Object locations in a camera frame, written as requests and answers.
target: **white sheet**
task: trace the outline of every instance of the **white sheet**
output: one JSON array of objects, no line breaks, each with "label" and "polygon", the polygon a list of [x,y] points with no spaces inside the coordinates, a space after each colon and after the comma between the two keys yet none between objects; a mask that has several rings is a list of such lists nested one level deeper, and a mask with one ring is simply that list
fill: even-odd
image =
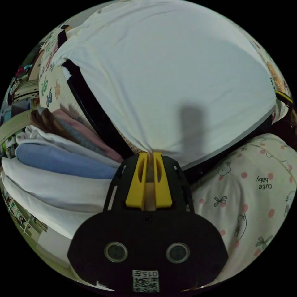
[{"label": "white sheet", "polygon": [[115,3],[68,33],[70,59],[120,132],[183,169],[245,137],[275,109],[269,71],[223,16],[170,0]]},{"label": "white sheet", "polygon": [[11,197],[41,222],[68,238],[73,238],[78,227],[93,216],[91,213],[80,213],[51,206],[35,198],[18,187],[4,171],[1,172],[3,185]]},{"label": "white sheet", "polygon": [[76,144],[58,135],[45,133],[33,125],[27,126],[25,129],[25,132],[19,133],[16,137],[16,142],[18,144],[35,143],[35,144],[42,144],[42,145],[51,145],[56,148],[66,150],[73,154],[89,157],[93,160],[107,164],[113,168],[119,168],[120,166],[118,162],[108,157],[105,157],[96,152],[93,152],[87,148],[84,148],[79,144]]},{"label": "white sheet", "polygon": [[32,168],[17,158],[2,159],[7,192],[29,213],[72,238],[78,227],[103,210],[108,179],[87,179]]}]

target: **screw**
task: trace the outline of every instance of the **screw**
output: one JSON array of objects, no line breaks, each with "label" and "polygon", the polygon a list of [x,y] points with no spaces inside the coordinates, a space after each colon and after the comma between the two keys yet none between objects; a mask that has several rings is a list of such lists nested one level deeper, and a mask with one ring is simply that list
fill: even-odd
[{"label": "screw", "polygon": [[150,224],[150,223],[153,221],[153,219],[152,219],[151,216],[145,216],[145,217],[142,218],[142,221],[143,221],[145,224]]}]

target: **white cloth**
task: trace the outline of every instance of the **white cloth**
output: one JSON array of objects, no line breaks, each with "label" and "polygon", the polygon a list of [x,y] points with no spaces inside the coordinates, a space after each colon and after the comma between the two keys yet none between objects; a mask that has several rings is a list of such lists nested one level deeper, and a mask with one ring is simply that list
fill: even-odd
[{"label": "white cloth", "polygon": [[297,152],[264,134],[227,156],[192,189],[195,213],[221,233],[229,259],[217,280],[250,265],[275,237],[297,187]]},{"label": "white cloth", "polygon": [[41,145],[50,145],[59,149],[66,150],[73,154],[89,157],[93,160],[99,161],[113,168],[118,168],[120,166],[118,162],[108,157],[105,157],[96,152],[93,152],[87,148],[84,148],[79,144],[76,144],[58,135],[45,133],[33,125],[27,126],[25,129],[25,132],[19,133],[16,136],[16,142],[18,144],[34,143],[34,144],[41,144]]},{"label": "white cloth", "polygon": [[205,7],[120,2],[67,34],[53,63],[78,65],[124,137],[184,170],[245,137],[275,109],[267,66],[232,23]]},{"label": "white cloth", "polygon": [[54,173],[2,159],[3,185],[11,197],[38,220],[72,238],[78,227],[103,210],[108,179]]}]

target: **shelf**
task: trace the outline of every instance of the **shelf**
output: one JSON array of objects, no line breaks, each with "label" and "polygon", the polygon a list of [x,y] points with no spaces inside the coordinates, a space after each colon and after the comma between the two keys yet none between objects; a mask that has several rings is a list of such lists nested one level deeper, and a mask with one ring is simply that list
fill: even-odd
[{"label": "shelf", "polygon": [[[11,211],[11,205],[9,205],[7,203],[7,200],[3,194],[3,191],[1,191],[1,195],[4,199],[4,202],[8,208],[8,212],[10,213],[10,215],[14,218],[14,220],[18,223],[18,225],[21,227],[21,229],[27,233],[27,230],[25,229],[25,225],[24,227],[22,227],[23,224],[21,224],[18,219],[15,217],[15,215],[13,214],[13,212]],[[18,204],[13,198],[11,198],[13,200],[12,203],[14,203],[14,205],[16,206],[17,210],[20,212],[20,214],[22,215],[22,217],[25,219],[26,223],[28,225],[30,225],[32,227],[32,229],[37,232],[38,234],[41,234],[42,232],[42,229],[37,225],[35,224],[35,222],[33,221],[33,217],[31,214],[28,213],[28,211],[26,211],[20,204]]]}]

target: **yellow bracket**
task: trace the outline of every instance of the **yellow bracket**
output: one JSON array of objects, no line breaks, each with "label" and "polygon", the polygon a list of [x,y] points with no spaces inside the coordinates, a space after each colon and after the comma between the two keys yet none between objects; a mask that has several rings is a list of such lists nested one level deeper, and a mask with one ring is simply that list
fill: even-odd
[{"label": "yellow bracket", "polygon": [[275,91],[276,97],[281,100],[282,102],[286,103],[285,101],[289,101],[291,104],[293,104],[293,99],[290,98],[288,95],[281,91]]},{"label": "yellow bracket", "polygon": [[[146,173],[148,164],[148,154],[140,153],[128,196],[126,206],[144,210]],[[154,186],[155,186],[155,205],[158,208],[169,208],[172,205],[172,198],[165,172],[161,153],[153,153],[154,162]]]}]

